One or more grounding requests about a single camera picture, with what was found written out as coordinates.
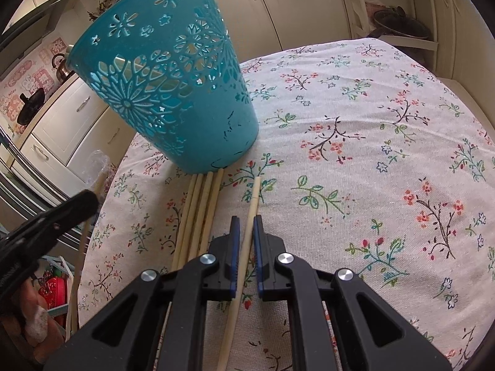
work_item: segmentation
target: chopstick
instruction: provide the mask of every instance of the chopstick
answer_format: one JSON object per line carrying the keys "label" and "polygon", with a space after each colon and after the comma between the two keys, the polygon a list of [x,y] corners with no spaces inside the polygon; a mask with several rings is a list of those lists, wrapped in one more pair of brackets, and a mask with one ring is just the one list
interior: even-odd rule
{"label": "chopstick", "polygon": [[194,231],[192,232],[191,247],[189,249],[188,261],[196,258],[197,249],[200,244],[201,229],[203,227],[204,214],[206,212],[206,204],[211,189],[211,182],[213,181],[213,172],[208,172],[206,180],[204,181],[203,192],[201,193],[200,206],[197,210],[196,224],[194,225]]}
{"label": "chopstick", "polygon": [[172,260],[172,271],[176,271],[179,265],[179,257],[182,249],[182,241],[184,240],[184,232],[186,230],[187,217],[189,216],[189,209],[191,207],[192,192],[196,185],[197,174],[193,174],[191,181],[189,182],[189,188],[187,189],[186,202],[184,204],[184,210],[182,210],[181,224],[179,226],[179,232],[177,233],[177,241],[175,242],[174,258]]}
{"label": "chopstick", "polygon": [[201,244],[197,252],[198,255],[203,255],[206,253],[208,248],[208,242],[210,239],[211,225],[213,224],[213,216],[215,214],[216,203],[218,200],[218,193],[220,192],[220,186],[222,183],[223,169],[221,168],[217,174],[215,174],[215,179],[210,193],[210,200],[208,201],[208,211],[206,212],[206,218],[204,219],[203,233],[201,235]]}
{"label": "chopstick", "polygon": [[182,241],[181,252],[179,254],[179,262],[177,264],[177,269],[181,269],[187,261],[189,256],[189,246],[191,240],[191,230],[194,225],[194,220],[196,217],[197,202],[200,199],[201,185],[203,184],[204,174],[198,174],[196,179],[196,185],[194,186],[194,191],[192,192],[191,207],[189,208],[189,213],[187,214],[186,227],[184,230],[184,237]]}
{"label": "chopstick", "polygon": [[220,345],[220,356],[218,358],[217,371],[225,371],[229,362],[230,349],[234,340],[234,331],[236,329],[239,307],[241,306],[241,297],[244,288],[244,277],[248,269],[249,253],[251,252],[252,229],[254,217],[258,212],[259,191],[261,187],[261,178],[256,177],[252,187],[251,204],[247,213],[246,229],[244,230],[244,239],[239,253],[239,270],[237,273],[237,292],[236,298],[229,307],[227,323],[223,332],[222,343]]}

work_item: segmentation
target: floral tablecloth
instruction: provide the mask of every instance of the floral tablecloth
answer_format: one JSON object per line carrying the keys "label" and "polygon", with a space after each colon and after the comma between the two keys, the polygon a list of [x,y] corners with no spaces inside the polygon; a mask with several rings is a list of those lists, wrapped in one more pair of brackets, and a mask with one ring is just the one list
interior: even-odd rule
{"label": "floral tablecloth", "polygon": [[[460,369],[495,318],[495,149],[481,124],[375,39],[241,67],[260,132],[225,171],[213,235],[232,215],[245,221],[262,176],[269,233],[316,269],[355,270]],[[82,323],[142,270],[167,272],[189,180],[136,135],[91,238]],[[228,370],[291,370],[286,308],[259,301],[255,278],[250,261]],[[215,369],[226,316],[210,304],[204,370]]]}

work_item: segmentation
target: bamboo skewer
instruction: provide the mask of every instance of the bamboo skewer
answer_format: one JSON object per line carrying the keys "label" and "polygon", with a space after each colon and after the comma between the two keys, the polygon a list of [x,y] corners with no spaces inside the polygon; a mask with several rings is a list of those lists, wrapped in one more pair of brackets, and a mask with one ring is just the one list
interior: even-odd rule
{"label": "bamboo skewer", "polygon": [[221,168],[215,175],[213,185],[211,187],[210,199],[208,201],[208,211],[204,219],[203,233],[201,235],[201,244],[197,252],[198,255],[206,253],[208,248],[208,241],[210,239],[211,226],[213,224],[213,216],[215,215],[216,203],[218,200],[218,194],[220,192],[220,186],[222,183],[223,169]]}
{"label": "bamboo skewer", "polygon": [[200,199],[201,185],[203,184],[203,174],[197,175],[196,185],[194,186],[194,191],[192,193],[191,207],[189,208],[189,213],[187,214],[186,227],[184,230],[184,237],[182,240],[181,253],[179,256],[179,262],[177,264],[177,269],[181,269],[187,261],[189,254],[189,246],[191,240],[191,231],[196,216],[197,202]]}
{"label": "bamboo skewer", "polygon": [[[94,193],[99,196],[103,186],[105,185],[106,178],[108,177],[108,171],[101,172],[98,176]],[[77,291],[79,289],[79,284],[81,283],[81,273],[83,271],[85,254],[84,249],[86,247],[86,241],[90,233],[92,217],[84,222],[83,230],[81,232],[81,239],[79,240],[79,250],[77,253],[77,260],[75,266],[74,280],[72,281],[72,288],[70,290],[69,308],[70,312],[70,330],[65,331],[65,341],[68,341],[71,336],[71,331],[76,332],[79,326],[78,313],[77,313]]]}
{"label": "bamboo skewer", "polygon": [[179,226],[179,232],[177,233],[177,241],[175,242],[174,258],[172,260],[172,271],[176,271],[179,265],[179,257],[182,249],[182,241],[184,239],[184,232],[186,230],[187,217],[189,216],[189,209],[191,207],[192,193],[196,185],[197,174],[193,174],[187,189],[186,202],[184,204],[184,210],[182,211],[181,224]]}
{"label": "bamboo skewer", "polygon": [[206,180],[204,181],[200,206],[197,210],[196,224],[194,225],[194,231],[192,232],[191,247],[189,249],[189,256],[187,258],[188,261],[196,258],[197,255],[197,249],[199,248],[200,244],[201,229],[203,227],[204,214],[206,212],[206,204],[208,203],[212,181],[213,172],[208,172],[208,174],[206,175]]}
{"label": "bamboo skewer", "polygon": [[239,270],[237,273],[237,292],[236,297],[229,307],[227,324],[223,332],[222,343],[220,345],[220,356],[218,358],[217,371],[225,371],[229,362],[230,349],[234,340],[234,331],[236,329],[239,307],[241,306],[241,297],[244,287],[244,278],[248,269],[249,253],[251,252],[252,229],[254,217],[258,211],[259,190],[261,187],[261,178],[256,177],[252,188],[251,204],[247,213],[246,229],[244,230],[244,239],[239,253]]}

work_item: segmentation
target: shelf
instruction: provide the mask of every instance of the shelf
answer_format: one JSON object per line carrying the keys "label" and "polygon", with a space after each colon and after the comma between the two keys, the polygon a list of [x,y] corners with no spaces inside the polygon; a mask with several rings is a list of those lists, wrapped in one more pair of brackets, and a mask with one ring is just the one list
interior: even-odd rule
{"label": "shelf", "polygon": [[[359,27],[354,27],[354,29],[360,37],[367,36],[366,32],[363,31],[363,29]],[[415,39],[414,37],[383,35],[380,36],[378,39],[388,44],[391,44],[392,46],[414,47],[416,49],[430,50],[430,51],[437,51],[438,49],[438,43],[431,41],[424,41],[422,39]]]}

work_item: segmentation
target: red flower print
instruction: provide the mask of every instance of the red flower print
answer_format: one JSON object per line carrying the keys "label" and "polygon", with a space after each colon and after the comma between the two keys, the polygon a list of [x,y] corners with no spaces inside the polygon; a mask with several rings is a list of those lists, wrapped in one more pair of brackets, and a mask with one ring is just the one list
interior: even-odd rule
{"label": "red flower print", "polygon": [[430,193],[431,191],[433,191],[433,189],[432,189],[429,181],[425,181],[425,183],[423,184],[423,186],[421,188],[426,193],[426,195],[428,195],[428,193]]}
{"label": "red flower print", "polygon": [[309,151],[309,159],[310,160],[320,160],[321,159],[321,155],[320,155],[320,151],[318,150],[312,150],[312,151]]}
{"label": "red flower print", "polygon": [[314,126],[309,127],[310,131],[320,131],[322,129],[323,129],[323,126],[319,123],[316,123]]}
{"label": "red flower print", "polygon": [[453,207],[457,211],[457,214],[459,216],[462,215],[462,211],[464,210],[464,205],[459,199],[454,203]]}
{"label": "red flower print", "polygon": [[414,194],[411,193],[410,189],[407,189],[404,193],[404,201],[407,202],[408,205],[412,205],[414,202]]}
{"label": "red flower print", "polygon": [[425,211],[421,211],[421,213],[416,216],[416,220],[421,224],[421,228],[425,228],[428,226],[426,223],[430,221],[430,216],[425,214]]}
{"label": "red flower print", "polygon": [[457,350],[455,349],[451,349],[446,355],[445,357],[447,357],[448,359],[454,357],[455,355],[457,354]]}
{"label": "red flower print", "polygon": [[342,146],[343,146],[342,142],[332,142],[330,146],[331,146],[330,147],[331,151],[335,151],[338,155],[342,154]]}

